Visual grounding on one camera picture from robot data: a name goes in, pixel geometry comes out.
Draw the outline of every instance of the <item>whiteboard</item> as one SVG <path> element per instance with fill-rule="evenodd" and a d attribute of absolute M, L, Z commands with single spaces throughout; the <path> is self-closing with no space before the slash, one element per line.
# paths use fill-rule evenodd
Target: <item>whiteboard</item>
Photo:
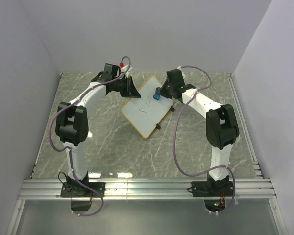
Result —
<path fill-rule="evenodd" d="M 139 89 L 142 97 L 131 98 L 121 109 L 126 119 L 143 138 L 148 138 L 151 135 L 157 123 L 160 123 L 173 105 L 172 99 L 166 99 L 162 96 L 160 100 L 153 98 L 156 88 L 161 86 L 159 80 L 155 76 L 151 76 Z"/>

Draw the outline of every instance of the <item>white wall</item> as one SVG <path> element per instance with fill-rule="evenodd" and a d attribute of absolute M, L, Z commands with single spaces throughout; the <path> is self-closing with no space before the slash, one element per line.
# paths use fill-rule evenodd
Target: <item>white wall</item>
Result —
<path fill-rule="evenodd" d="M 0 235 L 33 169 L 59 81 L 17 0 L 0 0 Z"/>
<path fill-rule="evenodd" d="M 234 72 L 257 158 L 294 235 L 294 0 L 273 0 Z"/>
<path fill-rule="evenodd" d="M 61 71 L 233 72 L 271 0 L 21 0 Z"/>

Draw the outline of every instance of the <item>gray marble surface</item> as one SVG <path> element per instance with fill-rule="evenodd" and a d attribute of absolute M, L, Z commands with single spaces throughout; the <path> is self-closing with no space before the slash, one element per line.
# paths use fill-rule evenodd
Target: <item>gray marble surface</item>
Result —
<path fill-rule="evenodd" d="M 76 98 L 96 74 L 64 74 L 50 116 L 55 114 L 58 103 Z M 161 82 L 165 81 L 166 76 L 165 72 L 132 72 L 131 75 L 137 88 L 152 75 Z M 213 86 L 202 93 L 216 102 L 230 103 L 237 113 L 226 74 L 212 73 L 211 77 Z M 206 86 L 208 81 L 201 73 L 187 72 L 186 83 L 202 87 Z M 175 112 L 167 113 L 161 121 L 162 129 L 155 130 L 148 139 L 143 139 L 121 113 L 121 107 L 126 101 L 127 98 L 112 92 L 95 107 L 87 110 L 91 134 L 89 133 L 85 141 L 85 161 L 89 172 L 101 173 L 101 177 L 182 177 L 174 164 L 172 140 L 174 125 L 183 104 L 175 103 Z M 233 146 L 229 166 L 236 177 L 253 178 L 256 175 L 238 113 L 237 119 L 240 136 Z M 62 146 L 54 132 L 52 137 L 57 146 Z M 186 172 L 197 173 L 209 168 L 211 147 L 205 136 L 205 119 L 190 107 L 185 110 L 180 120 L 176 148 L 180 165 Z M 46 128 L 33 178 L 56 178 L 59 171 L 67 170 L 66 154 L 55 152 L 51 148 Z"/>

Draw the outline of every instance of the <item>purple cable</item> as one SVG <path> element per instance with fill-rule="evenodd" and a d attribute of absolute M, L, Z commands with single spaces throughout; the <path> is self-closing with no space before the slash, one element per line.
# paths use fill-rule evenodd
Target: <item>purple cable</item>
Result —
<path fill-rule="evenodd" d="M 74 213 L 77 214 L 78 216 L 84 216 L 84 217 L 86 217 L 86 216 L 92 216 L 92 215 L 94 215 L 94 214 L 97 214 L 99 211 L 101 211 L 101 209 L 102 209 L 102 207 L 103 207 L 103 204 L 104 204 L 103 197 L 102 197 L 102 195 L 101 195 L 100 193 L 98 193 L 97 191 L 93 190 L 92 188 L 90 188 L 90 187 L 88 187 L 87 185 L 85 185 L 85 184 L 83 184 L 82 182 L 80 182 L 80 180 L 77 178 L 77 175 L 75 174 L 74 166 L 73 166 L 72 149 L 71 149 L 70 147 L 68 147 L 68 146 L 66 146 L 66 147 L 64 147 L 64 148 L 62 148 L 62 149 L 59 149 L 59 148 L 57 148 L 57 147 L 54 145 L 53 140 L 52 140 L 52 126 L 53 126 L 55 120 L 57 119 L 57 117 L 58 117 L 61 113 L 63 113 L 64 111 L 66 111 L 66 110 L 69 109 L 70 107 L 76 105 L 77 103 L 79 103 L 80 100 L 82 100 L 82 99 L 83 99 L 83 98 L 84 98 L 84 97 L 85 97 L 90 91 L 92 91 L 93 89 L 95 89 L 95 88 L 97 88 L 97 87 L 99 87 L 99 86 L 103 86 L 103 85 L 106 85 L 106 84 L 109 84 L 109 83 L 115 82 L 115 81 L 117 81 L 117 80 L 123 78 L 123 77 L 126 75 L 126 73 L 129 71 L 130 67 L 131 67 L 131 60 L 130 60 L 130 58 L 129 58 L 128 56 L 124 56 L 124 57 L 122 58 L 121 62 L 123 62 L 123 60 L 124 60 L 125 58 L 128 59 L 128 67 L 127 67 L 127 69 L 126 69 L 126 71 L 125 71 L 124 73 L 120 73 L 118 77 L 114 78 L 114 79 L 111 80 L 111 81 L 103 82 L 103 83 L 100 83 L 100 84 L 94 85 L 92 88 L 87 89 L 87 90 L 86 90 L 86 91 L 80 96 L 80 98 L 79 98 L 77 101 L 75 101 L 74 103 L 72 103 L 72 104 L 70 104 L 70 105 L 64 107 L 63 109 L 59 110 L 59 111 L 53 116 L 53 118 L 51 119 L 51 122 L 50 122 L 50 127 L 49 127 L 49 142 L 50 142 L 50 145 L 51 145 L 52 148 L 53 148 L 55 151 L 57 151 L 57 152 L 62 152 L 62 151 L 64 151 L 64 150 L 66 150 L 66 149 L 69 150 L 70 167 L 71 167 L 72 174 L 73 174 L 75 180 L 76 180 L 80 185 L 82 185 L 84 188 L 86 188 L 86 189 L 88 189 L 89 191 L 93 192 L 94 194 L 96 194 L 96 195 L 97 195 L 98 197 L 100 197 L 100 199 L 101 199 L 101 206 L 99 207 L 98 210 L 96 210 L 95 212 L 90 213 L 90 214 L 80 214 L 80 213 L 74 212 Z"/>
<path fill-rule="evenodd" d="M 203 87 L 203 88 L 199 88 L 195 92 L 194 96 L 182 107 L 180 113 L 178 114 L 177 121 L 176 121 L 176 124 L 175 124 L 175 129 L 174 129 L 174 135 L 173 135 L 173 157 L 174 157 L 174 162 L 175 162 L 175 165 L 176 165 L 177 169 L 183 175 L 186 175 L 188 177 L 197 177 L 197 176 L 203 175 L 203 174 L 208 173 L 209 171 L 214 170 L 214 169 L 217 169 L 217 168 L 226 168 L 230 172 L 230 174 L 232 176 L 232 180 L 233 180 L 233 195 L 232 195 L 232 198 L 231 198 L 231 201 L 230 201 L 229 205 L 226 208 L 224 208 L 224 210 L 218 212 L 218 214 L 221 214 L 221 213 L 224 213 L 226 210 L 228 210 L 228 208 L 233 204 L 234 197 L 235 197 L 235 179 L 234 179 L 234 174 L 231 171 L 231 169 L 229 167 L 225 166 L 225 165 L 218 165 L 218 166 L 212 167 L 212 168 L 210 168 L 208 170 L 205 170 L 205 171 L 200 172 L 200 173 L 197 173 L 197 174 L 188 174 L 188 173 L 186 173 L 185 171 L 182 170 L 182 168 L 180 167 L 180 165 L 178 164 L 178 161 L 177 161 L 176 146 L 175 146 L 175 144 L 176 144 L 176 134 L 177 134 L 178 123 L 180 121 L 180 118 L 182 116 L 182 113 L 185 110 L 185 108 L 196 98 L 197 94 L 200 91 L 205 90 L 205 89 L 211 87 L 211 85 L 212 85 L 212 80 L 211 80 L 209 74 L 205 70 L 203 70 L 203 69 L 201 69 L 201 68 L 199 68 L 197 66 L 188 66 L 188 65 L 181 66 L 181 68 L 194 68 L 194 69 L 198 69 L 198 70 L 202 71 L 207 76 L 207 78 L 209 79 L 209 85 L 206 86 L 206 87 Z"/>

